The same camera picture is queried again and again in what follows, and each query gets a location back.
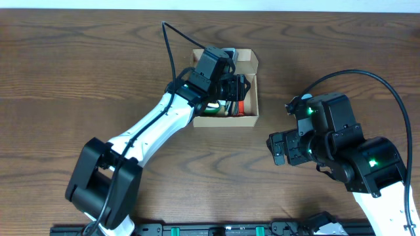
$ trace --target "white wall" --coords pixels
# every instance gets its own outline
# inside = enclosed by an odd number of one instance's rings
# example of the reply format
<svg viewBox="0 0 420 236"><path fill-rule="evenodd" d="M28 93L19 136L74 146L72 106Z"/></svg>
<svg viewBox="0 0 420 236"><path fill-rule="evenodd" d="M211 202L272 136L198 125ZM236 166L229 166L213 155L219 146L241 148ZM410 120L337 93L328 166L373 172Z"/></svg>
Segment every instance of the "white wall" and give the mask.
<svg viewBox="0 0 420 236"><path fill-rule="evenodd" d="M420 12L420 0L0 0L0 8Z"/></svg>

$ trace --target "cardboard box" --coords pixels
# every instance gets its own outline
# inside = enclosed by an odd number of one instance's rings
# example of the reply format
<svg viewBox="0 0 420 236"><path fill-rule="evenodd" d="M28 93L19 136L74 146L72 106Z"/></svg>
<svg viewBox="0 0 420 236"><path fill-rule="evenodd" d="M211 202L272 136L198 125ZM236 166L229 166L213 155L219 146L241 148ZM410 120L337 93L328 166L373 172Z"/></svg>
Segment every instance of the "cardboard box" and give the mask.
<svg viewBox="0 0 420 236"><path fill-rule="evenodd" d="M251 83L243 106L245 116L242 117L223 117L201 116L193 120L194 127L253 127L259 117L258 94L257 94L257 68L258 60L251 49L236 49L238 51L238 62L236 63L235 74L244 74ZM191 65L196 66L203 54L203 49L194 49L191 54Z"/></svg>

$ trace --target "green clip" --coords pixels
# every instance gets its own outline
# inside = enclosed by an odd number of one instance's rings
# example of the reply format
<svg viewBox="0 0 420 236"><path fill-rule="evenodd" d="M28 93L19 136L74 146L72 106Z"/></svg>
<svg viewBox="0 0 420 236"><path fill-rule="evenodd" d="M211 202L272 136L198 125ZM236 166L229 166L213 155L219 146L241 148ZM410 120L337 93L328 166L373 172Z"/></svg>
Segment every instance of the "green clip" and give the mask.
<svg viewBox="0 0 420 236"><path fill-rule="evenodd" d="M179 228L171 228L171 236L179 236Z"/></svg>
<svg viewBox="0 0 420 236"><path fill-rule="evenodd" d="M258 226L255 228L255 231L257 232L257 236L265 236L264 227Z"/></svg>

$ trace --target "green light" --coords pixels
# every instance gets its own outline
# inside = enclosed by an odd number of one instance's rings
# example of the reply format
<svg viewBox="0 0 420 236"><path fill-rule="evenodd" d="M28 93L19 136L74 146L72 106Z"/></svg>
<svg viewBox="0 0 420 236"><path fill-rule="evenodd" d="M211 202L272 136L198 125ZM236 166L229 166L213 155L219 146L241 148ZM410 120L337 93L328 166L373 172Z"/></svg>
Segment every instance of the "green light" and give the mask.
<svg viewBox="0 0 420 236"><path fill-rule="evenodd" d="M371 160L369 162L370 167L374 167L375 165L378 165L378 163L375 160Z"/></svg>

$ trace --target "wooden table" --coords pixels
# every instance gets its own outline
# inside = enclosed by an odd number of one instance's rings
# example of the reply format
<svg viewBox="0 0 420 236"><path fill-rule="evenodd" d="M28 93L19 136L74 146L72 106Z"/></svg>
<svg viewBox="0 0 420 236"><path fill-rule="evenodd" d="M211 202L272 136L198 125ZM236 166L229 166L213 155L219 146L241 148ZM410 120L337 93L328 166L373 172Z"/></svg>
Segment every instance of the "wooden table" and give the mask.
<svg viewBox="0 0 420 236"><path fill-rule="evenodd" d="M260 118L253 128L176 133L146 166L137 220L270 221L322 210L364 218L343 184L315 170L274 165L265 141L295 127L284 104L328 73L382 75L400 93L413 129L420 207L420 15L317 12L0 10L0 234L46 235L85 224L64 198L83 145L127 130L159 101L171 69L166 20L195 40L253 49ZM177 73L194 45L169 30ZM345 93L365 137L386 136L406 159L406 131L380 83L342 76L313 94Z"/></svg>

